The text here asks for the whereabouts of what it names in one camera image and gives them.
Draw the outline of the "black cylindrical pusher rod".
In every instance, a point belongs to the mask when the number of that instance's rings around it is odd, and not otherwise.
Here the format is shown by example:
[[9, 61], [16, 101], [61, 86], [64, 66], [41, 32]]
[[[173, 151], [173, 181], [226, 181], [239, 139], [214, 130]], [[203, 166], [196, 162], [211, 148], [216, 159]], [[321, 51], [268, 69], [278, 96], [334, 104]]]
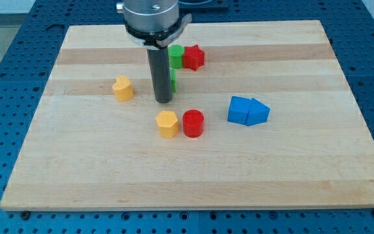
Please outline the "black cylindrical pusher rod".
[[158, 103], [169, 103], [172, 100], [172, 89], [168, 48], [148, 49], [147, 56], [155, 99]]

